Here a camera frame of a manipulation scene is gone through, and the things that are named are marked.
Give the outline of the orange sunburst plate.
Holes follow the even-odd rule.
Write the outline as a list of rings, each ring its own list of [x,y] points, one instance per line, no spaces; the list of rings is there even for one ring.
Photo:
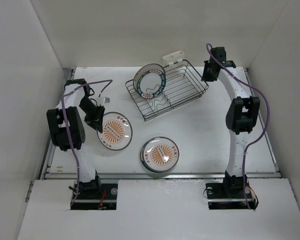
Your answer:
[[[168,137],[154,137],[146,142],[143,158],[153,173],[167,173],[178,163],[180,151]]]
[[[103,116],[102,133],[97,132],[101,144],[111,151],[122,151],[127,148],[133,138],[133,128],[123,114],[107,112]]]

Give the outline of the grey wire dish rack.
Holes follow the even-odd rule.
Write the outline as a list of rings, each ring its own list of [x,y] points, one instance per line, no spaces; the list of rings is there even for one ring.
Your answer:
[[[164,69],[166,86],[156,98],[144,99],[139,96],[133,87],[132,79],[125,83],[144,121],[152,120],[202,97],[209,88],[208,83],[202,81],[202,75],[186,59],[166,65]]]

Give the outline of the green rim deep plate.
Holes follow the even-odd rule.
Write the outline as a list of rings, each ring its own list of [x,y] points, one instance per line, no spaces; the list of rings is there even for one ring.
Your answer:
[[[150,171],[150,172],[153,173],[152,169],[149,168],[149,166],[146,164],[146,161],[145,161],[145,159],[144,159],[144,157],[143,157],[143,153],[144,153],[144,150],[145,150],[145,146],[146,146],[146,145],[147,145],[147,143],[144,143],[143,146],[142,146],[142,148],[141,148],[141,150],[140,150],[140,161],[141,161],[142,165],[143,165],[148,171]]]
[[[166,87],[166,71],[157,63],[140,68],[133,78],[133,88],[144,99],[159,97]]]

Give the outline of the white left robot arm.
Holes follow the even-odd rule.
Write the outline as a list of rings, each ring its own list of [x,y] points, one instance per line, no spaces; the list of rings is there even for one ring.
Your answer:
[[[97,133],[103,132],[104,101],[92,100],[93,94],[85,79],[68,80],[60,103],[46,112],[53,145],[63,152],[71,151],[76,162],[77,183],[73,189],[76,198],[88,195],[94,199],[102,192],[96,169],[81,155],[86,141],[84,124]]]

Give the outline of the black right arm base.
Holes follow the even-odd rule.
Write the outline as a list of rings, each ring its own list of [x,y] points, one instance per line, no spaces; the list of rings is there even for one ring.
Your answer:
[[[259,206],[259,199],[248,183],[244,190],[239,187],[226,192],[222,182],[208,182],[203,195],[209,210],[256,210]]]

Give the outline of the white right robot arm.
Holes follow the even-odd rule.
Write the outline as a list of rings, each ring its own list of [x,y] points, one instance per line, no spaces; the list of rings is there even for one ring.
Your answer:
[[[92,173],[113,169],[152,177],[169,175],[183,164],[193,167],[201,153],[222,150],[207,138],[225,137],[228,163],[221,183],[213,192],[226,199],[250,198],[246,157],[257,124],[261,99],[238,77],[235,63],[227,60],[224,47],[206,45],[209,59],[199,73],[188,61],[162,66],[150,63],[128,81],[112,77],[90,81],[96,96],[93,107],[109,98],[99,130],[87,131],[82,159]],[[203,107],[209,83],[222,83],[230,105],[224,120],[214,120]]]

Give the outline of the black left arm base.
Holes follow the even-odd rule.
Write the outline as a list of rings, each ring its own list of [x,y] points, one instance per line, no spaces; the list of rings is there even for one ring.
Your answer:
[[[103,183],[101,192],[79,194],[74,203],[70,203],[71,210],[108,211],[117,209],[118,184]]]

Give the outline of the white cutlery holder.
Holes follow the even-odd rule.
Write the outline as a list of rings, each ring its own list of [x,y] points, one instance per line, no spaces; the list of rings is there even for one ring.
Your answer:
[[[171,66],[179,64],[183,61],[185,53],[182,50],[167,54],[162,57],[162,62],[164,66]]]

